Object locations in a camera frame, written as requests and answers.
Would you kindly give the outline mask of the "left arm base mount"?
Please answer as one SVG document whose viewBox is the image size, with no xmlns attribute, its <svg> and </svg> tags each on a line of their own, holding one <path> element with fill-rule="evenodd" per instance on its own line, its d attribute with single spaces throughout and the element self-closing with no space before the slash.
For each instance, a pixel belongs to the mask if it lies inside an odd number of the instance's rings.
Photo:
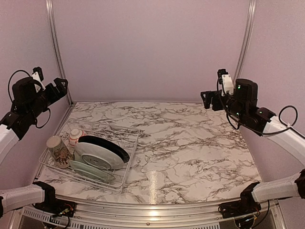
<svg viewBox="0 0 305 229">
<path fill-rule="evenodd" d="M 75 202 L 56 198 L 55 188 L 42 181 L 36 181 L 33 184 L 41 187 L 45 194 L 42 203 L 35 203 L 33 205 L 36 209 L 52 213 L 55 217 L 61 215 L 73 217 L 76 207 Z"/>
</svg>

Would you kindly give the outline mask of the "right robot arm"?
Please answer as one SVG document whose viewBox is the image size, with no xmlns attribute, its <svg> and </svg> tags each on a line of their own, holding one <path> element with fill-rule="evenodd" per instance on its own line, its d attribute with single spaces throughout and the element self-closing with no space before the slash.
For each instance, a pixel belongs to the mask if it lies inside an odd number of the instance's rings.
<svg viewBox="0 0 305 229">
<path fill-rule="evenodd" d="M 258 85 L 247 79 L 237 79 L 234 83 L 228 75 L 216 81 L 222 89 L 201 92 L 203 105 L 214 111 L 224 110 L 233 119 L 259 136 L 278 144 L 286 152 L 305 163 L 305 137 L 286 124 L 280 116 L 264 107 L 257 107 Z M 271 182 L 254 182 L 247 186 L 237 201 L 219 205 L 224 218 L 250 214 L 261 209 L 261 202 L 273 199 L 305 197 L 305 172 Z"/>
</svg>

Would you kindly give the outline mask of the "large white plate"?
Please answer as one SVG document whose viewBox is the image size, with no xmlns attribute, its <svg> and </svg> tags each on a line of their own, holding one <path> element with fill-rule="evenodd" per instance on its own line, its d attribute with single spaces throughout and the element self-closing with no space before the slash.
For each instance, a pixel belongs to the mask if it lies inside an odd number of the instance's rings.
<svg viewBox="0 0 305 229">
<path fill-rule="evenodd" d="M 96 168 L 114 170 L 124 166 L 123 160 L 114 152 L 90 143 L 77 143 L 74 147 L 82 160 Z"/>
</svg>

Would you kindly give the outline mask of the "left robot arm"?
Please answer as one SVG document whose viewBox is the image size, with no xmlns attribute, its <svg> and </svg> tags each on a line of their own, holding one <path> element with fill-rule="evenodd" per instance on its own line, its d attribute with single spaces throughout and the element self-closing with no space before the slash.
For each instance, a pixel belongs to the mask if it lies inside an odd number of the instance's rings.
<svg viewBox="0 0 305 229">
<path fill-rule="evenodd" d="M 13 86 L 17 98 L 11 110 L 0 121 L 0 159 L 3 161 L 15 145 L 25 136 L 31 125 L 37 124 L 38 116 L 49 106 L 63 98 L 68 91 L 68 81 L 56 78 L 43 87 L 42 83 L 26 77 Z M 1 190 L 0 214 L 22 208 L 26 205 L 42 204 L 49 212 L 60 209 L 60 201 L 55 197 L 55 189 L 44 182 Z"/>
</svg>

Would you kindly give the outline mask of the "black red plate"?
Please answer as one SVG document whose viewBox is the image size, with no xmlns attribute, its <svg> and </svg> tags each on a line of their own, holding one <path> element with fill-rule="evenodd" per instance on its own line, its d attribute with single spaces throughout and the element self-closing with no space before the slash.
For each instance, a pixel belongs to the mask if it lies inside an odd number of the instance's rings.
<svg viewBox="0 0 305 229">
<path fill-rule="evenodd" d="M 78 140 L 78 143 L 82 143 L 82 142 L 101 146 L 103 148 L 106 148 L 106 149 L 114 152 L 123 160 L 124 164 L 128 163 L 130 160 L 129 154 L 123 148 L 121 148 L 117 144 L 115 144 L 111 141 L 108 141 L 104 138 L 92 136 L 92 135 L 85 135 L 85 136 L 80 137 Z"/>
</svg>

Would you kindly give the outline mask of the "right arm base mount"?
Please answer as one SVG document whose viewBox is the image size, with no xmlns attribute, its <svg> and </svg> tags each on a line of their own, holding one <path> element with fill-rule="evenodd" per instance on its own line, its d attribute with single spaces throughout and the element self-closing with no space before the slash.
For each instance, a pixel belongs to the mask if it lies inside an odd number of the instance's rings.
<svg viewBox="0 0 305 229">
<path fill-rule="evenodd" d="M 255 202 L 252 191 L 260 182 L 251 183 L 240 194 L 240 200 L 221 203 L 218 211 L 224 219 L 238 217 L 261 210 L 261 205 Z"/>
</svg>

